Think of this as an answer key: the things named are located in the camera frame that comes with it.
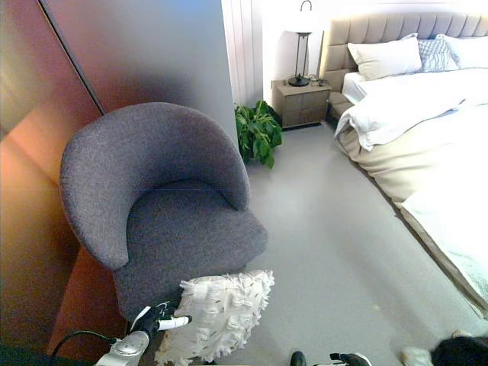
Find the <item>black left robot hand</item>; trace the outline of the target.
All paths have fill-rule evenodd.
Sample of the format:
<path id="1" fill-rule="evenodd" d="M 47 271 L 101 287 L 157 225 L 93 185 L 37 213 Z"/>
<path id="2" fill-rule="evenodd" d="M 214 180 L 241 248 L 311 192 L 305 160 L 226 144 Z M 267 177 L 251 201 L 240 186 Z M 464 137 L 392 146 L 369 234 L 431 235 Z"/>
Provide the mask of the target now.
<path id="1" fill-rule="evenodd" d="M 192 322 L 192 317 L 176 316 L 176 308 L 168 301 L 155 306 L 146 306 L 133 321 L 129 333 L 143 331 L 150 338 L 157 332 L 176 329 Z"/>

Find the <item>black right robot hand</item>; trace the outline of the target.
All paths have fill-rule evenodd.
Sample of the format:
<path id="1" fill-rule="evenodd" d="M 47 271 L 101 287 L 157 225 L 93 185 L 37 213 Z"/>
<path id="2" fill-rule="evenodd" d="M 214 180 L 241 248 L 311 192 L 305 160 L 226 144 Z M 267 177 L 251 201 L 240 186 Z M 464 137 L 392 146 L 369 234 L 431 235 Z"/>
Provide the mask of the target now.
<path id="1" fill-rule="evenodd" d="M 351 366 L 371 366 L 369 359 L 361 353 L 331 353 L 332 360 L 341 361 L 345 365 Z"/>

